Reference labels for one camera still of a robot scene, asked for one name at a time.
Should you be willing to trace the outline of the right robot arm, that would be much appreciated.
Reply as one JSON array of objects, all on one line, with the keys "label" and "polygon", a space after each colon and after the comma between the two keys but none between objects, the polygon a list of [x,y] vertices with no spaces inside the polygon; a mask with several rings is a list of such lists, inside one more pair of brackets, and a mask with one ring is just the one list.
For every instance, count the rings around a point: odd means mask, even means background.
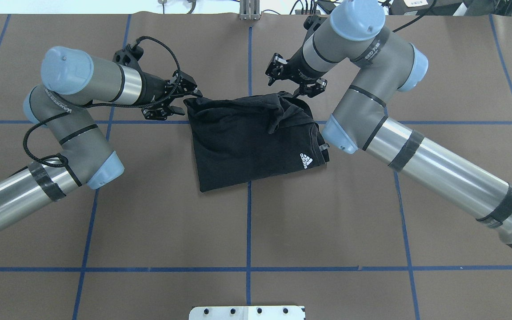
[{"label": "right robot arm", "polygon": [[309,16],[298,50],[269,61],[268,85],[290,80],[297,84],[294,96],[315,97],[325,91],[324,75],[349,60],[359,70],[325,122],[327,143],[374,156],[469,213],[512,249],[512,184],[390,117],[388,102],[414,89],[429,61],[385,20],[376,0],[342,0],[329,17]]}]

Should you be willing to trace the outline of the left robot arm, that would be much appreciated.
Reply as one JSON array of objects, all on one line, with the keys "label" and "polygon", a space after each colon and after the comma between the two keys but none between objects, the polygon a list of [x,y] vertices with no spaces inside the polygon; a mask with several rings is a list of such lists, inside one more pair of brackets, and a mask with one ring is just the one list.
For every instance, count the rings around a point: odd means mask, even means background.
[{"label": "left robot arm", "polygon": [[87,185],[96,190],[124,166],[89,113],[92,107],[139,108],[147,120],[184,115],[172,101],[201,97],[197,83],[177,66],[168,80],[144,72],[138,43],[112,60],[55,46],[41,63],[41,84],[23,102],[34,126],[23,137],[31,163],[0,182],[0,231]]}]

